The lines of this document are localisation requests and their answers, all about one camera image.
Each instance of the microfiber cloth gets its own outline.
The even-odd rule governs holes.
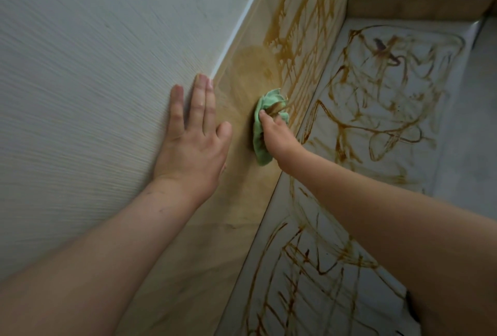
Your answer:
[[[286,100],[280,94],[279,89],[271,90],[266,95],[263,95],[259,102],[257,102],[257,106],[255,107],[254,113],[254,124],[253,124],[253,149],[255,151],[255,156],[257,157],[257,163],[259,166],[267,165],[272,161],[273,157],[269,154],[266,149],[266,144],[264,144],[264,136],[262,134],[262,124],[259,120],[259,111],[267,110],[275,103],[280,103],[279,107],[282,109],[285,107]],[[279,112],[281,118],[288,124],[288,113]]]

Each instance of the cloth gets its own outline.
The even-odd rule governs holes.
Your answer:
[[[254,113],[254,124],[253,124],[253,149],[255,151],[255,156],[257,157],[257,163],[259,166],[267,165],[272,161],[273,157],[266,149],[266,144],[264,144],[264,135],[262,130],[262,124],[259,120],[259,111],[261,109],[267,110],[273,104],[277,102],[283,102],[286,106],[286,100],[280,94],[279,89],[271,90],[266,95],[263,95],[257,106],[255,107]],[[281,118],[288,124],[288,113],[279,112]]]

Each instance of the textured wall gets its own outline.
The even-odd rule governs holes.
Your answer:
[[[248,0],[0,0],[0,278],[123,207]]]

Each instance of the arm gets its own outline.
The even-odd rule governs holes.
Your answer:
[[[282,170],[444,323],[497,331],[495,221],[346,170],[306,151],[280,118],[259,117]]]
[[[150,269],[217,187],[231,126],[216,132],[212,81],[195,81],[189,125],[183,89],[154,180],[114,217],[0,285],[0,334],[112,334]]]

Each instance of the gray floor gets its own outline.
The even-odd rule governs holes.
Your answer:
[[[487,20],[469,57],[434,196],[497,220],[497,18]],[[407,312],[399,330],[420,335]]]

